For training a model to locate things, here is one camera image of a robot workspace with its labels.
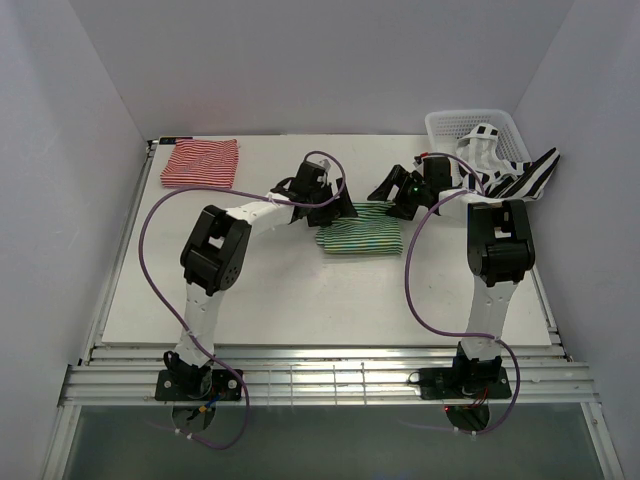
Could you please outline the green white striped tank top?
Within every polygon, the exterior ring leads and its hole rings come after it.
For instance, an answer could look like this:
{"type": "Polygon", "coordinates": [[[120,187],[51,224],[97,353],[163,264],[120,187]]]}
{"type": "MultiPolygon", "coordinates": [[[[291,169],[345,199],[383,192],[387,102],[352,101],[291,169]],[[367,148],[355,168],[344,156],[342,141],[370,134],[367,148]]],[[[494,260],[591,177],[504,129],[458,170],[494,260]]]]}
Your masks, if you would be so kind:
{"type": "Polygon", "coordinates": [[[403,240],[399,221],[387,211],[390,201],[356,202],[357,216],[339,218],[321,227],[316,244],[331,255],[401,255],[403,240]]]}

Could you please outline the black white striped tank top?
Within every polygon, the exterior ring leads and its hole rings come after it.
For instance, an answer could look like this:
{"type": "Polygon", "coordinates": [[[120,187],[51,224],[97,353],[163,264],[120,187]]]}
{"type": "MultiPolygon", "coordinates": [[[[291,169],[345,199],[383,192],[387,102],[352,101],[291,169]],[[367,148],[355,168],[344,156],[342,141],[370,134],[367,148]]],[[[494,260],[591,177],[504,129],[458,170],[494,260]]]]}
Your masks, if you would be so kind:
{"type": "Polygon", "coordinates": [[[478,174],[488,197],[538,200],[558,166],[560,152],[552,148],[533,162],[509,162],[497,157],[494,135],[492,130],[488,139],[471,134],[461,138],[455,155],[478,174]]]}

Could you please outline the red white striped tank top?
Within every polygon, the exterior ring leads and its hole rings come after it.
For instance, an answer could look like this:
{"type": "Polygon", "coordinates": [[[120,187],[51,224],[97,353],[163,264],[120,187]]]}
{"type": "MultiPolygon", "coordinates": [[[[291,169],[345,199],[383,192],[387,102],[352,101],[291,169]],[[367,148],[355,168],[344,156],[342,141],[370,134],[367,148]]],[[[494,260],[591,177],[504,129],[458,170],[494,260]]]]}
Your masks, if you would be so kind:
{"type": "Polygon", "coordinates": [[[212,186],[231,189],[239,164],[239,145],[232,140],[179,138],[160,181],[165,188],[212,186]]]}

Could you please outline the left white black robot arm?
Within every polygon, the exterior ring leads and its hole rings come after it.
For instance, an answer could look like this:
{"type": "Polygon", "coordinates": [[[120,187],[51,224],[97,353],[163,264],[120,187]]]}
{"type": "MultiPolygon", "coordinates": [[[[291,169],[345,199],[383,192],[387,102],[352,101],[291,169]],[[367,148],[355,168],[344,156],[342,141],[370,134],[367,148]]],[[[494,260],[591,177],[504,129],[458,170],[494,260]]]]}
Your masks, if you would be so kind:
{"type": "Polygon", "coordinates": [[[190,399],[205,397],[212,387],[209,372],[214,334],[224,292],[239,279],[252,238],[279,226],[306,219],[311,227],[357,216],[346,181],[328,180],[326,160],[303,160],[295,176],[269,193],[239,207],[205,207],[180,256],[186,281],[183,330],[164,363],[178,388],[190,399]]]}

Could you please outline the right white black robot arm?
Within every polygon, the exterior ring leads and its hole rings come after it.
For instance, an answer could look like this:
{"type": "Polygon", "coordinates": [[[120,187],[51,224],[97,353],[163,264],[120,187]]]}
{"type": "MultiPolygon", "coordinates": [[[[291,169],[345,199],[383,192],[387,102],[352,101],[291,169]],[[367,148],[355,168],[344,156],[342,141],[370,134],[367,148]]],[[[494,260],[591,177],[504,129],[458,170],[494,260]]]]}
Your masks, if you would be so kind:
{"type": "Polygon", "coordinates": [[[367,197],[384,201],[398,192],[387,214],[404,220],[414,218],[424,206],[427,213],[410,241],[404,268],[405,297],[414,318],[428,331],[459,340],[452,366],[432,377],[453,386],[464,397],[474,397],[487,384],[499,381],[501,351],[507,348],[502,332],[511,298],[535,263],[535,248],[525,203],[496,200],[487,195],[487,183],[477,169],[452,154],[426,153],[416,158],[423,171],[409,172],[396,165],[367,197]],[[459,201],[466,222],[467,263],[474,291],[467,329],[448,332],[427,324],[418,314],[410,289],[413,250],[431,216],[443,215],[443,207],[459,201]]]}

